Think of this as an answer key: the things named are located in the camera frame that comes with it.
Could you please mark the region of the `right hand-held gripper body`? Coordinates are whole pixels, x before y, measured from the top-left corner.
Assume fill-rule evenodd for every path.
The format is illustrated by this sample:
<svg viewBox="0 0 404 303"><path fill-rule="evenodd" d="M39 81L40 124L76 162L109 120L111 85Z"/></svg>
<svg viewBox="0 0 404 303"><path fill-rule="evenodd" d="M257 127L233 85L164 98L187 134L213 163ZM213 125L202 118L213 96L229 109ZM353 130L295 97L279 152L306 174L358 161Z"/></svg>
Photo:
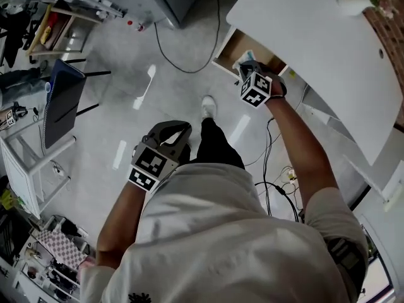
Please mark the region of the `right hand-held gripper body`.
<svg viewBox="0 0 404 303"><path fill-rule="evenodd" d="M254 108L264 104L271 94L272 79L265 76L258 62L253 61L253 72L241 74L241 99Z"/></svg>

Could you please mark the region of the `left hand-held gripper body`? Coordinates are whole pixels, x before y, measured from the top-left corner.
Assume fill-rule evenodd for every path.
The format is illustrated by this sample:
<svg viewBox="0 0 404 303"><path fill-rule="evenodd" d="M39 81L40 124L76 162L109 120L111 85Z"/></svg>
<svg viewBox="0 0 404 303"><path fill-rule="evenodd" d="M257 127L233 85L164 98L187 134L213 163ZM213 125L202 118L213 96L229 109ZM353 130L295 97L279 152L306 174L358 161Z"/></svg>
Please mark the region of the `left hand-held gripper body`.
<svg viewBox="0 0 404 303"><path fill-rule="evenodd" d="M146 192L154 192L179 166L178 139L178 134L163 142L144 136L133 151L128 181Z"/></svg>

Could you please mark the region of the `person's right hand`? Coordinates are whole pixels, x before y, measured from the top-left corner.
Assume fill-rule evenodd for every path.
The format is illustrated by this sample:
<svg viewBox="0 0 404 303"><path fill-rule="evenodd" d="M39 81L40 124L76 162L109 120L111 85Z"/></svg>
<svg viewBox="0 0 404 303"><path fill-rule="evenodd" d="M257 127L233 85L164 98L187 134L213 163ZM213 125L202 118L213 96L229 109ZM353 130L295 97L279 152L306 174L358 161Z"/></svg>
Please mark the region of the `person's right hand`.
<svg viewBox="0 0 404 303"><path fill-rule="evenodd" d="M272 72L267 73L266 76L272 79L270 98L284 98L287 94L287 87L283 78Z"/></svg>

